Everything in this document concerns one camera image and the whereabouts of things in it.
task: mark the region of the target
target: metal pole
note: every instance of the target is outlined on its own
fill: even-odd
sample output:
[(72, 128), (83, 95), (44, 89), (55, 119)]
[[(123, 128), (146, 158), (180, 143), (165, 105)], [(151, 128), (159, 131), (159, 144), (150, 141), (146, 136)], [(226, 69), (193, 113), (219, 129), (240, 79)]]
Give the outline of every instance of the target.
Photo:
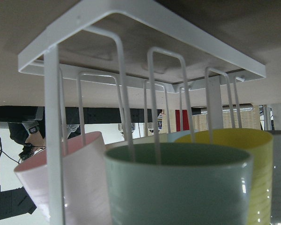
[(51, 225), (65, 225), (61, 154), (58, 46), (44, 54), (44, 89), (49, 212)]

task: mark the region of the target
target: light blue cup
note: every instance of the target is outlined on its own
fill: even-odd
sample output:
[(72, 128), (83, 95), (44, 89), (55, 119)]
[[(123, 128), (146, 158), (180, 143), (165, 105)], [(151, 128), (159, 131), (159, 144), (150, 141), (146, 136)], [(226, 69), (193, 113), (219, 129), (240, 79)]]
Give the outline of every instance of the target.
[(114, 225), (245, 225), (252, 176), (250, 153), (209, 144), (137, 144), (105, 154)]

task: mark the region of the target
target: black device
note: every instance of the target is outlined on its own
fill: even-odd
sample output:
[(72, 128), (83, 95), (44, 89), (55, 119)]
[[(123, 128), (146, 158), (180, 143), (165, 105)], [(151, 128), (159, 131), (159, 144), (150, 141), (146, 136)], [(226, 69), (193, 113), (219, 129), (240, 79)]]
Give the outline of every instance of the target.
[(22, 161), (34, 155), (32, 148), (33, 145), (31, 143), (26, 143), (26, 145), (24, 145), (23, 151), (19, 154), (19, 157), (21, 158)]

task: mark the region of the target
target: wristwatch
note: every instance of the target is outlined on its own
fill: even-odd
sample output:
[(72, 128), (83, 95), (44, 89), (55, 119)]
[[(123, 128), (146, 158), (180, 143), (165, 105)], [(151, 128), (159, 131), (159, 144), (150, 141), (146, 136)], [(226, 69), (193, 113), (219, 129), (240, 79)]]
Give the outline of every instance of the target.
[(30, 127), (29, 129), (28, 129), (28, 132), (30, 133), (30, 134), (35, 134), (37, 131), (39, 131), (39, 128), (38, 128), (38, 126), (33, 126), (33, 127)]

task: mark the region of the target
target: yellow cup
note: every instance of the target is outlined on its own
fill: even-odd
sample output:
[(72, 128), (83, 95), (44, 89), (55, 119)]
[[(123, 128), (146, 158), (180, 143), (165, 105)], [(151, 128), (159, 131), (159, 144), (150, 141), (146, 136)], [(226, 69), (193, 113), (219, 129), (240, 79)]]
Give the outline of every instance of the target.
[[(273, 137), (261, 130), (247, 128), (215, 129), (213, 144), (239, 148), (254, 156), (252, 187), (247, 225), (270, 224), (272, 198)], [(196, 143), (209, 143), (209, 131), (195, 134)], [(190, 135), (175, 142), (191, 143)]]

